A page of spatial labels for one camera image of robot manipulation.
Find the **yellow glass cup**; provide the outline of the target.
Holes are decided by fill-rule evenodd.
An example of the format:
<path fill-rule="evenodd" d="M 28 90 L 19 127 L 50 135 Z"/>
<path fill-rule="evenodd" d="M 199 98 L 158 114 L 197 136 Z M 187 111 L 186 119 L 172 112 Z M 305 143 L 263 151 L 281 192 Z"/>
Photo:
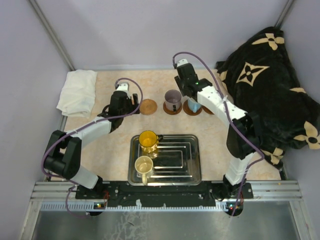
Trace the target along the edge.
<path fill-rule="evenodd" d="M 151 130 L 143 131 L 138 138 L 143 155 L 155 159 L 158 156 L 158 145 L 163 139 L 162 134 L 157 135 Z"/>

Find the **white mug blue handle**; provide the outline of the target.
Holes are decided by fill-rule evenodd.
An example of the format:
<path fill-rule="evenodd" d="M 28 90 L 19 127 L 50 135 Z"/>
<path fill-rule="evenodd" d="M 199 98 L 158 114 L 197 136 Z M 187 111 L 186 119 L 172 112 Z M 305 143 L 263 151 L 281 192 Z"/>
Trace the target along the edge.
<path fill-rule="evenodd" d="M 188 108 L 193 112 L 196 113 L 198 110 L 201 109 L 202 105 L 196 102 L 193 98 L 189 98 L 187 100 Z"/>

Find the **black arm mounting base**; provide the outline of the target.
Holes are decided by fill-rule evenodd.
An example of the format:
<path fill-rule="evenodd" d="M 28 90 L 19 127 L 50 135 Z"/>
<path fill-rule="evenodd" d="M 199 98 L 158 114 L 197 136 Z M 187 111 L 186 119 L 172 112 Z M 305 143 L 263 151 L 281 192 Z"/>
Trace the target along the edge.
<path fill-rule="evenodd" d="M 136 207 L 143 208 L 192 208 L 215 207 L 216 202 L 228 199 L 238 199 L 237 206 L 227 204 L 228 214 L 235 210 L 239 215 L 243 209 L 243 202 L 254 197 L 252 186 L 245 182 L 231 186 L 227 181 L 201 181 L 198 185 L 131 185 L 127 181 L 102 181 L 93 189 L 78 186 L 75 191 L 77 200 L 102 200 L 94 208 L 96 210 L 107 207 Z"/>

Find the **purple ceramic mug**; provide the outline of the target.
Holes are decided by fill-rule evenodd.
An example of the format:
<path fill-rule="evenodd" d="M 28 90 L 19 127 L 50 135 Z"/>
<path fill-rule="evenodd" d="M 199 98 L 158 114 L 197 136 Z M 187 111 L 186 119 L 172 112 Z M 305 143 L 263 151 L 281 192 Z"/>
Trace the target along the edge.
<path fill-rule="evenodd" d="M 165 107 L 172 112 L 176 112 L 181 107 L 182 95 L 178 90 L 168 90 L 164 95 Z"/>

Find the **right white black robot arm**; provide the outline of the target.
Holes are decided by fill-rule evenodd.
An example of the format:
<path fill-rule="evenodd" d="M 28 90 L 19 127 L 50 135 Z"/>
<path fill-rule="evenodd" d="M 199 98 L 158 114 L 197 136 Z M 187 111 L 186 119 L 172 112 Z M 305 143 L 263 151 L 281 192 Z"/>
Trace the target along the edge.
<path fill-rule="evenodd" d="M 199 79 L 186 59 L 173 67 L 177 70 L 178 76 L 174 79 L 181 94 L 209 109 L 228 127 L 226 146 L 232 157 L 224 175 L 227 182 L 223 192 L 227 197 L 235 198 L 241 192 L 240 182 L 248 171 L 249 162 L 262 142 L 259 118 L 235 106 L 207 79 Z"/>

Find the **dark wooden coaster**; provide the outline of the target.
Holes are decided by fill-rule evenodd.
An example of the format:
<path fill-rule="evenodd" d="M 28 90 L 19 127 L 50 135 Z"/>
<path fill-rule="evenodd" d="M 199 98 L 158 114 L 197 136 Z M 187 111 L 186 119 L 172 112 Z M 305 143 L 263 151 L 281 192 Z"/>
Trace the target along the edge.
<path fill-rule="evenodd" d="M 203 110 L 204 110 L 207 114 L 209 114 L 209 115 L 214 115 L 214 113 L 213 113 L 212 111 L 210 111 L 207 107 L 202 106 L 202 108 L 203 108 Z"/>
<path fill-rule="evenodd" d="M 177 115 L 181 112 L 182 109 L 183 107 L 181 101 L 178 101 L 176 103 L 165 101 L 163 103 L 163 110 L 168 115 Z"/>
<path fill-rule="evenodd" d="M 203 108 L 200 107 L 196 112 L 193 112 L 192 110 L 190 110 L 187 100 L 183 103 L 183 111 L 189 116 L 197 116 L 197 115 L 199 115 L 202 112 L 202 109 Z"/>

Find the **woven rattan coaster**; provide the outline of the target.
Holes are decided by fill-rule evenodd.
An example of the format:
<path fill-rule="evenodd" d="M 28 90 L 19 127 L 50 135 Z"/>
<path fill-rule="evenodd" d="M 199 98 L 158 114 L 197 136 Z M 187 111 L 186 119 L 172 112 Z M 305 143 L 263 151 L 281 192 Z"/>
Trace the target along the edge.
<path fill-rule="evenodd" d="M 152 115 L 158 109 L 157 103 L 152 99 L 144 99 L 140 105 L 140 113 L 143 115 Z"/>

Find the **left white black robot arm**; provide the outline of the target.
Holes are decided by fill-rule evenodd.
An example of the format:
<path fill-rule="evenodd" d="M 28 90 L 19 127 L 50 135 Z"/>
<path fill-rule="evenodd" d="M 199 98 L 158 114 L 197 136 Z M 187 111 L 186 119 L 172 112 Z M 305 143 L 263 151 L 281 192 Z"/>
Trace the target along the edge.
<path fill-rule="evenodd" d="M 104 186 L 100 183 L 102 179 L 81 166 L 82 149 L 115 131 L 125 117 L 139 113 L 136 93 L 129 97 L 123 90 L 114 91 L 109 105 L 92 122 L 70 132 L 56 130 L 51 134 L 42 159 L 43 170 L 85 187 L 87 194 L 95 199 L 101 197 L 104 192 Z"/>

